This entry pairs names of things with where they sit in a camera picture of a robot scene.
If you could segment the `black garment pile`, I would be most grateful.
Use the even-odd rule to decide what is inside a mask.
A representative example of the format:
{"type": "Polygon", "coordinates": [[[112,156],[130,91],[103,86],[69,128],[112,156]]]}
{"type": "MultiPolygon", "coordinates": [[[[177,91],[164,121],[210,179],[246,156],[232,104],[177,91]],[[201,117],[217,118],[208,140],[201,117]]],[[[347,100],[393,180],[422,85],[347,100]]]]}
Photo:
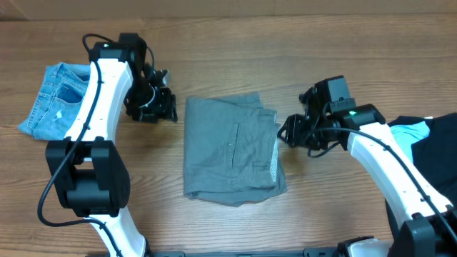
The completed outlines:
{"type": "Polygon", "coordinates": [[[412,145],[413,165],[440,194],[456,205],[456,114],[438,118],[399,116],[388,125],[425,121],[430,134],[412,145]]]}

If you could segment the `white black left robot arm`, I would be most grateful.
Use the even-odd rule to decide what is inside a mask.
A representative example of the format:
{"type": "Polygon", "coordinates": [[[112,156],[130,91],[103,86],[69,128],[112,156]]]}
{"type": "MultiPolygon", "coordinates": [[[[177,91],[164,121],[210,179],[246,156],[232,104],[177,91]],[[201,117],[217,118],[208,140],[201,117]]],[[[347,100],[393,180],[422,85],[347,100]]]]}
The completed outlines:
{"type": "Polygon", "coordinates": [[[47,144],[51,178],[37,216],[50,227],[90,223],[109,256],[151,256],[127,207],[131,182],[115,135],[122,109],[135,121],[176,122],[176,97],[168,70],[146,62],[153,52],[137,33],[97,38],[86,48],[90,79],[78,115],[62,140],[47,144]]]}

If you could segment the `grey cotton shorts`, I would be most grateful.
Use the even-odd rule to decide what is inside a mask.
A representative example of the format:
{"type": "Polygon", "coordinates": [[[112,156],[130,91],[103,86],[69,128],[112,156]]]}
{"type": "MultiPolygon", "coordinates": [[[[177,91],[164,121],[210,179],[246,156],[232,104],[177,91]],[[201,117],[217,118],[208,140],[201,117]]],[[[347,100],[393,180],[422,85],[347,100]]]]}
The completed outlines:
{"type": "Polygon", "coordinates": [[[287,192],[276,115],[258,93],[187,98],[184,195],[238,207],[287,192]]]}

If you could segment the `folded blue denim shorts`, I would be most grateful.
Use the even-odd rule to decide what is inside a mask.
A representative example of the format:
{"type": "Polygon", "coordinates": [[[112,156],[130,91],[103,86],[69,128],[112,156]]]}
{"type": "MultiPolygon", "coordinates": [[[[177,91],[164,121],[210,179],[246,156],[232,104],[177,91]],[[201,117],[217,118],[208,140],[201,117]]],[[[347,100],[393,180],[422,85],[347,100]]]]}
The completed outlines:
{"type": "Polygon", "coordinates": [[[47,66],[41,88],[20,132],[38,140],[62,140],[78,115],[89,85],[90,66],[47,66]]]}

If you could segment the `light blue garment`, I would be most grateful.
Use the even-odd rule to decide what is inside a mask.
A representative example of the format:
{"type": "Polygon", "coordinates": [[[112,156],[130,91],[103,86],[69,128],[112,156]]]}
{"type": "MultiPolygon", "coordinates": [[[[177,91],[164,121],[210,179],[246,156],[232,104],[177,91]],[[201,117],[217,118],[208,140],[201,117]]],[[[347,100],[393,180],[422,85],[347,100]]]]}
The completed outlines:
{"type": "Polygon", "coordinates": [[[412,145],[428,137],[430,128],[425,121],[421,121],[417,124],[392,126],[391,133],[401,150],[413,162],[412,145]]]}

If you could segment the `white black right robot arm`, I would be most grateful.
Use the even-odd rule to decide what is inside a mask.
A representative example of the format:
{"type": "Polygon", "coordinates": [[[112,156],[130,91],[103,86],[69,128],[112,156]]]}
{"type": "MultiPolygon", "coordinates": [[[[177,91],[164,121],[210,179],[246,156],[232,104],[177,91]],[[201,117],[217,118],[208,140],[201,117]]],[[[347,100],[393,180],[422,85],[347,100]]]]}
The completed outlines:
{"type": "Polygon", "coordinates": [[[456,208],[402,152],[374,105],[358,106],[348,94],[320,89],[298,99],[305,113],[289,116],[278,137],[290,147],[321,153],[344,147],[383,194],[398,229],[392,241],[368,236],[341,242],[336,256],[456,255],[456,208]]]}

